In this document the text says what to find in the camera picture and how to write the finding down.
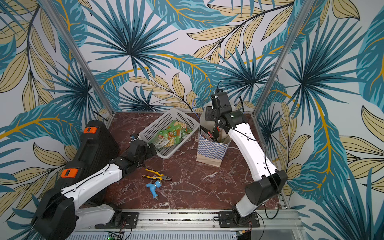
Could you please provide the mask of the checkered paper bag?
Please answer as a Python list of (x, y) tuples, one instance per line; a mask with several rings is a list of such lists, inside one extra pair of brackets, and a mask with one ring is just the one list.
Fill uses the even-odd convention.
[[(200, 126), (207, 128), (213, 133), (215, 122), (205, 121), (205, 109), (200, 117)], [(199, 128), (199, 140), (198, 140), (198, 153), (197, 161), (214, 167), (220, 167), (224, 159), (224, 156), (229, 148), (232, 139), (229, 137), (224, 143), (212, 142), (205, 139), (200, 135)]]

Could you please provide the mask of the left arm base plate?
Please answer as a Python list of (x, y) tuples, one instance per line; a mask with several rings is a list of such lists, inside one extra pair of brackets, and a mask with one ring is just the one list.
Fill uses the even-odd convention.
[(95, 229), (135, 229), (139, 212), (119, 212), (106, 224), (95, 225)]

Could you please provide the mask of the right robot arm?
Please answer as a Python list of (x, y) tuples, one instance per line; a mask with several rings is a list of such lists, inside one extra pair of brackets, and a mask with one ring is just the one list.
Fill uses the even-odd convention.
[(254, 181), (245, 187), (244, 197), (233, 207), (231, 214), (220, 217), (226, 221), (225, 228), (231, 224), (246, 227), (256, 219), (254, 211), (257, 207), (279, 195), (288, 176), (267, 158), (242, 111), (232, 111), (229, 105), (221, 108), (208, 106), (205, 120), (215, 122), (216, 128), (223, 129), (229, 135), (251, 171)]

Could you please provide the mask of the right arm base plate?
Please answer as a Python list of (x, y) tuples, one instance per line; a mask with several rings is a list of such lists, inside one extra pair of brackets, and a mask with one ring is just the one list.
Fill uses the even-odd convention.
[(259, 218), (255, 213), (247, 217), (241, 217), (235, 211), (218, 212), (214, 220), (219, 222), (220, 228), (258, 228), (260, 227)]

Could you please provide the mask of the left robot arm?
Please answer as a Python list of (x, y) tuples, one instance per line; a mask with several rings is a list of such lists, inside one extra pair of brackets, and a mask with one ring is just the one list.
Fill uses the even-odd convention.
[(73, 232), (107, 224), (118, 211), (110, 205), (80, 207), (111, 184), (120, 181), (157, 155), (156, 148), (143, 140), (131, 141), (129, 148), (93, 175), (63, 189), (45, 193), (31, 221), (31, 229), (46, 240), (65, 240)]

